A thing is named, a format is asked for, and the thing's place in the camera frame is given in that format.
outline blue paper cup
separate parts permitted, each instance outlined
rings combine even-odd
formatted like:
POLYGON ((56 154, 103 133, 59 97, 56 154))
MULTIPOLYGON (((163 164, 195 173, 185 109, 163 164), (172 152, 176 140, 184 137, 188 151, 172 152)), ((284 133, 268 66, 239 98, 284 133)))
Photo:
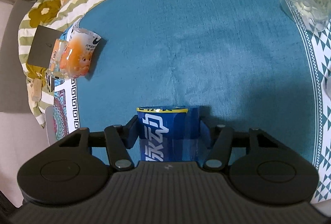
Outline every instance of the blue paper cup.
POLYGON ((138 107, 142 161, 196 161, 199 107, 138 107))

